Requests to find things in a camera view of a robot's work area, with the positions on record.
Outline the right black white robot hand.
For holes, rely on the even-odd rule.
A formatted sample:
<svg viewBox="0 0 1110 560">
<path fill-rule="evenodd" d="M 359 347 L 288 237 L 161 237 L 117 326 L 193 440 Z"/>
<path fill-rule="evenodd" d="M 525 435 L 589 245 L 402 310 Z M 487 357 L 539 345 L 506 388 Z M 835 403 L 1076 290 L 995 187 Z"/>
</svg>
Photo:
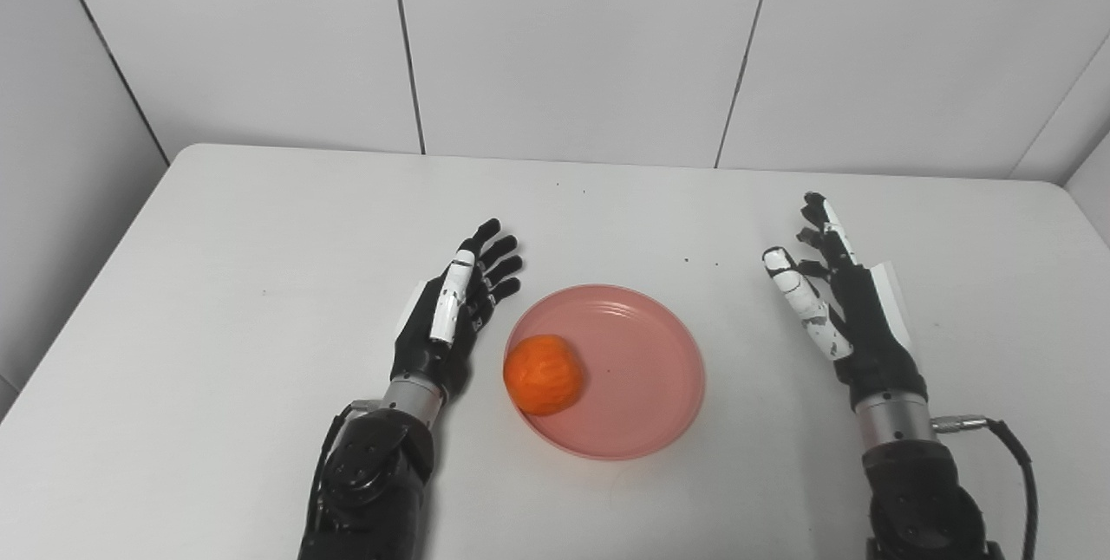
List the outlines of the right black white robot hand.
<svg viewBox="0 0 1110 560">
<path fill-rule="evenodd" d="M 927 381 L 914 359 L 897 279 L 889 263 L 865 266 L 833 202 L 808 192 L 797 240 L 821 259 L 793 259 L 781 245 L 761 253 L 774 286 L 800 319 L 818 350 L 848 386 L 850 406 L 872 395 L 914 394 L 928 399 Z"/>
</svg>

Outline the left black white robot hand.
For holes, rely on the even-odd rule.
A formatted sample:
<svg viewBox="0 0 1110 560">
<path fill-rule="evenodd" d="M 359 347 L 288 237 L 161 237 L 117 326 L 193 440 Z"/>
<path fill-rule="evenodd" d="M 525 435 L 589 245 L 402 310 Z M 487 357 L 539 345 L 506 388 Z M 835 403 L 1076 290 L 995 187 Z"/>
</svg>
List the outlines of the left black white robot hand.
<svg viewBox="0 0 1110 560">
<path fill-rule="evenodd" d="M 421 377 L 447 400 L 467 389 L 477 335 L 522 287 L 517 248 L 519 241 L 490 218 L 460 244 L 447 268 L 418 284 L 394 342 L 391 378 Z"/>
</svg>

